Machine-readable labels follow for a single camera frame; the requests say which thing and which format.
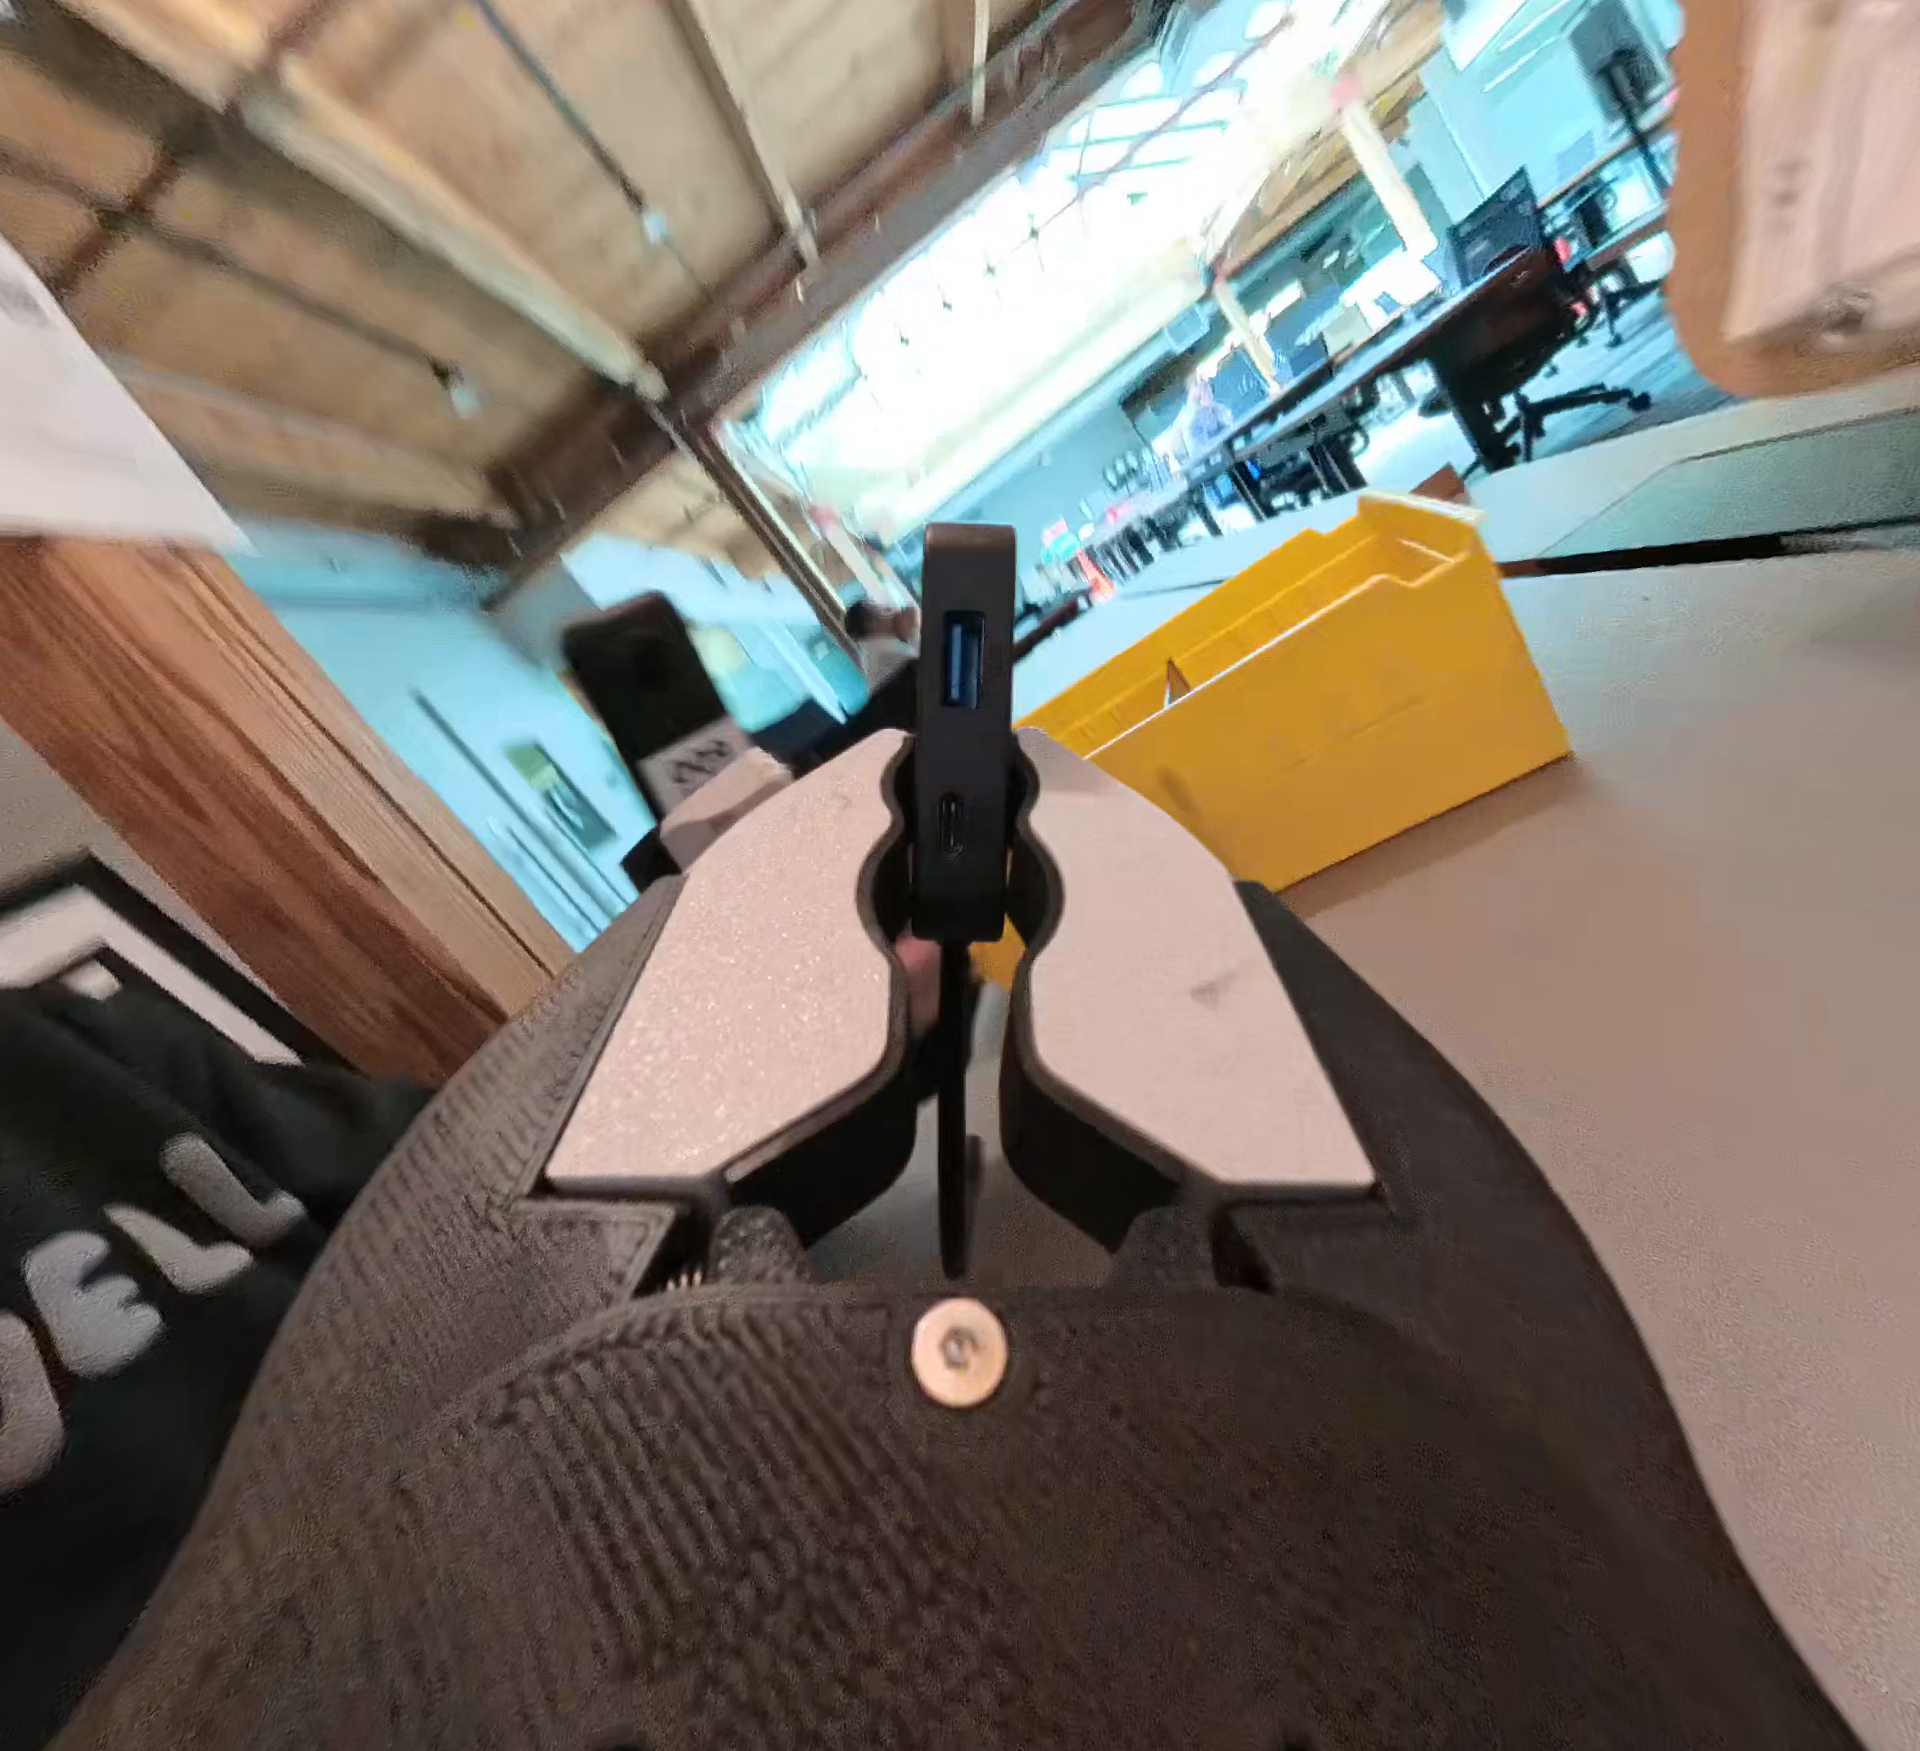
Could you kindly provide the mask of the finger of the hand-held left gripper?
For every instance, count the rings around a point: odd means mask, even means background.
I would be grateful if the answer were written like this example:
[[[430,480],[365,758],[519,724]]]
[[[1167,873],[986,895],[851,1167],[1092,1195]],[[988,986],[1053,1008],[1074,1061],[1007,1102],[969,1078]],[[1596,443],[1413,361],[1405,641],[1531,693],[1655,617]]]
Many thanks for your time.
[[[735,754],[666,814],[659,823],[661,849],[676,869],[692,869],[726,832],[794,781],[790,765],[760,747]]]

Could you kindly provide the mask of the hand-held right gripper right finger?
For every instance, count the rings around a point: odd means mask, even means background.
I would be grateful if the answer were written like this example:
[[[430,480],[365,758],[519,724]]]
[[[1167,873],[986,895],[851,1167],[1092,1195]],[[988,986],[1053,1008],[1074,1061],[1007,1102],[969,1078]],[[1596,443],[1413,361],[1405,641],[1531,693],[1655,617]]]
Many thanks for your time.
[[[1235,875],[1058,739],[1016,747],[1013,1174],[1108,1251],[1147,1210],[1369,1202],[1377,1167]]]

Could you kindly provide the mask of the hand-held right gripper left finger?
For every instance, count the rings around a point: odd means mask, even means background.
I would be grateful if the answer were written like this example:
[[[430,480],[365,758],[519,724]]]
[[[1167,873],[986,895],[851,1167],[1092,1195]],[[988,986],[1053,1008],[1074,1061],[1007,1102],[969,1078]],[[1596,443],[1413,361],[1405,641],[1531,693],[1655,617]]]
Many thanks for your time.
[[[880,731],[740,818],[668,893],[600,1036],[544,1189],[823,1239],[917,1140],[895,939],[907,731]]]

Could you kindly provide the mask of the black usb hub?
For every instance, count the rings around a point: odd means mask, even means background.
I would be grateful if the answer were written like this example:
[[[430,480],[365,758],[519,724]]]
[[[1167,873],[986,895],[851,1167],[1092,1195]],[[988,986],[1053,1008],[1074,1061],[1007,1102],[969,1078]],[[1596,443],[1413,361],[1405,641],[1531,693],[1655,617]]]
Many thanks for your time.
[[[922,579],[912,925],[940,946],[975,945],[996,939],[1007,916],[1016,535],[934,522]]]

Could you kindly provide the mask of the yellow plastic bin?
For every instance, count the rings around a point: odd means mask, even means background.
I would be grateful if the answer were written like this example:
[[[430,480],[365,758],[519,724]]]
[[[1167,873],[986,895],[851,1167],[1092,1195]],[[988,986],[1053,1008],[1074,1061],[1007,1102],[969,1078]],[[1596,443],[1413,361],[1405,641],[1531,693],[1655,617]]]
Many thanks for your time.
[[[1571,758],[1470,508],[1366,494],[1018,722],[1284,892]]]

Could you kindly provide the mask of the grey desk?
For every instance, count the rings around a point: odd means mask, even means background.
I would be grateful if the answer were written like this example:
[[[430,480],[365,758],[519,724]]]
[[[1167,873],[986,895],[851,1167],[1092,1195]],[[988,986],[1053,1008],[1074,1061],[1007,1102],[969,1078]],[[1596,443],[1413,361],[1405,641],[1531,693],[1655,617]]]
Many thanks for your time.
[[[1473,496],[1571,760],[1293,887],[1596,1241],[1741,1553],[1918,1737],[1917,371]]]

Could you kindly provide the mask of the wooden pillar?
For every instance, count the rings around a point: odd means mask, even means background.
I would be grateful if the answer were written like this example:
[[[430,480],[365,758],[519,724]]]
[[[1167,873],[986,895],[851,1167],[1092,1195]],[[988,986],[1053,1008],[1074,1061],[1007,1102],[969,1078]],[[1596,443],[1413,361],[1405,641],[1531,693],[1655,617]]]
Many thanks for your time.
[[[362,1070],[449,1082],[575,959],[215,553],[6,538],[3,712]]]

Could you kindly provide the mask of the black framed picture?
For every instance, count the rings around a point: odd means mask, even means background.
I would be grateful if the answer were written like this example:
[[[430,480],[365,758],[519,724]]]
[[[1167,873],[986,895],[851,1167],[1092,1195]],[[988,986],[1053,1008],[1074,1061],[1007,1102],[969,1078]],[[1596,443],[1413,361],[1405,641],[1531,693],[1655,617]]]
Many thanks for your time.
[[[165,997],[258,1061],[341,1061],[226,949],[91,854],[5,882],[3,981]]]

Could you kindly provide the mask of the white paper sheet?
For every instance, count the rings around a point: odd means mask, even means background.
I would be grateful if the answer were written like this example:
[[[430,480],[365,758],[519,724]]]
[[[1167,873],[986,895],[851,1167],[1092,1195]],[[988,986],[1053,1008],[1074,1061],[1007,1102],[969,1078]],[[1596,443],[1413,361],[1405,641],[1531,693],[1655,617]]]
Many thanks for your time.
[[[3,538],[244,553],[244,531],[3,246]]]

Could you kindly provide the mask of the long dark table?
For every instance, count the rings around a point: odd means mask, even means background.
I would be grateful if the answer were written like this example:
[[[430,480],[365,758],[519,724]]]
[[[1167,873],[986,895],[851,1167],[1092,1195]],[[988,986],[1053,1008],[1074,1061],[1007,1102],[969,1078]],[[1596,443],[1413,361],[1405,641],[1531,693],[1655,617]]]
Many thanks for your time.
[[[1431,371],[1426,350],[1439,334],[1451,297],[1426,313],[1398,321],[1342,363],[1317,368],[1299,385],[1275,394],[1227,429],[1199,467],[1189,472],[1189,480],[1204,487],[1225,473],[1237,491],[1253,493],[1246,466],[1306,460],[1333,494],[1360,491],[1361,476],[1343,438],[1358,419],[1371,416],[1380,382],[1413,368]]]

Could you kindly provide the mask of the black office chair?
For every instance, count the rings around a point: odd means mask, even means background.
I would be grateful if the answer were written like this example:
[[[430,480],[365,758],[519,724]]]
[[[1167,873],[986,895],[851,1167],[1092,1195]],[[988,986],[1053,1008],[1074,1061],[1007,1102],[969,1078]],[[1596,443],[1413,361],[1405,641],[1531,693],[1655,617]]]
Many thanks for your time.
[[[1605,382],[1535,398],[1527,385],[1583,338],[1597,305],[1549,233],[1531,176],[1516,169],[1445,235],[1448,309],[1426,361],[1480,469],[1527,463],[1549,419],[1597,406],[1642,416],[1653,395]]]

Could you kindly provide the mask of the wooden document board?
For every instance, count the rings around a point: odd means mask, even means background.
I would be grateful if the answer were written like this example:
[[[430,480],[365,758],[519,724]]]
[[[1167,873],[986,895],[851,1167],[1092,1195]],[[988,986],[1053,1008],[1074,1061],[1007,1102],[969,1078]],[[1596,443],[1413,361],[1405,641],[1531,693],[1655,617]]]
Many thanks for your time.
[[[1669,315],[1693,368],[1745,399],[1850,389],[1912,374],[1917,336],[1826,347],[1810,334],[1732,340],[1724,309],[1734,271],[1747,0],[1678,0],[1672,52],[1678,163],[1669,196]]]

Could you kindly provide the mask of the printed paper sheet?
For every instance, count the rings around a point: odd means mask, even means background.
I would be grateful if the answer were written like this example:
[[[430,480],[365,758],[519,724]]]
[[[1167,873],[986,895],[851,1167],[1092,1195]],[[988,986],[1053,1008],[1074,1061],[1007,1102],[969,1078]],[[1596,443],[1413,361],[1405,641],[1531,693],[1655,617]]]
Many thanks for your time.
[[[1918,0],[1745,0],[1726,336],[1917,334]]]

